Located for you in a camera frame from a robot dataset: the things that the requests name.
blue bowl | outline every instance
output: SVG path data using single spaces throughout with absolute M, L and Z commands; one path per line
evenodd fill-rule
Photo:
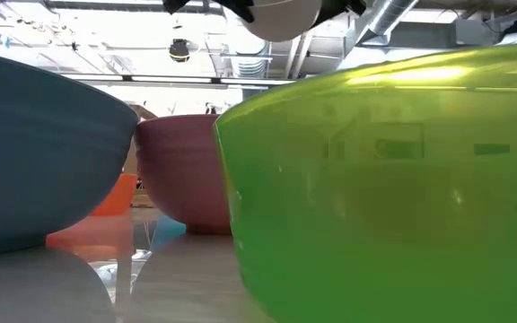
M 137 122 L 103 92 L 0 57 L 0 251 L 42 244 L 99 205 Z

orange bowl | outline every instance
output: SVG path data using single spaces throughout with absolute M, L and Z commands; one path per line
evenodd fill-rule
M 91 215 L 121 215 L 131 207 L 135 193 L 137 175 L 121 174 L 109 195 Z

pink bowl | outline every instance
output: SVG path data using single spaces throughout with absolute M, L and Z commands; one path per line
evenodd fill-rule
M 187 232 L 231 234 L 213 135 L 218 115 L 150 119 L 136 129 L 139 176 L 153 203 Z

table surface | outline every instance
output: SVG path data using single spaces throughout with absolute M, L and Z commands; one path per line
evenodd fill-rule
M 274 323 L 242 286 L 232 238 L 183 232 L 132 209 L 0 254 L 0 323 Z

green bowl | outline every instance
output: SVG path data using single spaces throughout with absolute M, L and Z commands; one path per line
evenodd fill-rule
M 215 134 L 280 323 L 517 323 L 517 46 L 280 87 Z

